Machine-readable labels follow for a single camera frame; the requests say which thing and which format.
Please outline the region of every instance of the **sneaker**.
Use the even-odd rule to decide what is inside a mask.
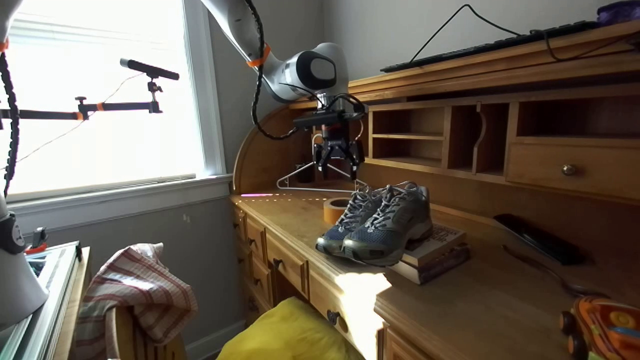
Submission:
[[[382,188],[357,190],[348,200],[336,223],[316,240],[316,248],[331,256],[345,257],[342,240],[353,229],[361,227],[382,204]]]
[[[429,204],[425,186],[387,186],[377,214],[345,237],[347,257],[373,266],[397,263],[411,240],[427,240],[432,234]]]

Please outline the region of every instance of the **desk surface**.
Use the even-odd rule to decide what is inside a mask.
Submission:
[[[617,281],[596,266],[558,266],[519,244],[489,217],[434,204],[434,221],[467,231],[472,257],[460,267],[416,285],[390,269],[333,259],[315,244],[328,227],[322,221],[322,204],[336,195],[340,194],[266,191],[235,195],[233,201],[300,250],[313,269],[342,289],[348,289],[342,278],[367,273],[377,291],[375,310],[434,357],[566,357],[558,316],[571,307],[573,298],[551,275],[508,256],[504,244],[556,267],[571,281],[626,302],[637,296],[631,288],[613,288]]]

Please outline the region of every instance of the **window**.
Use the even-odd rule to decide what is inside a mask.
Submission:
[[[93,111],[84,121],[22,117],[11,200],[194,178],[203,167],[225,171],[222,155],[209,158],[203,149],[201,130],[210,132],[206,121],[218,117],[203,115],[203,104],[215,100],[201,100],[199,108],[196,94],[215,94],[194,90],[199,78],[190,76],[194,65],[187,52],[194,47],[188,46],[194,38],[187,38],[185,18],[201,11],[203,4],[190,0],[22,2],[9,34],[9,65],[21,109],[77,111],[77,95],[87,95],[88,104],[153,100],[151,78],[121,65],[121,58],[178,72],[180,79],[155,79],[163,87],[157,94],[163,113]],[[5,117],[3,124],[0,154],[6,154],[11,121]],[[222,141],[209,136],[206,145],[221,151]]]

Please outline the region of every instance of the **chair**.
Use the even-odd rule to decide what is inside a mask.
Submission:
[[[153,343],[136,322],[133,307],[107,311],[107,355],[121,360],[187,360],[183,337],[158,345]]]

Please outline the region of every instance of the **window sill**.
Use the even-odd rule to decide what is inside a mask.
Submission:
[[[231,194],[231,176],[180,180],[53,200],[11,204],[24,234],[44,227],[72,227],[91,221],[177,207]]]

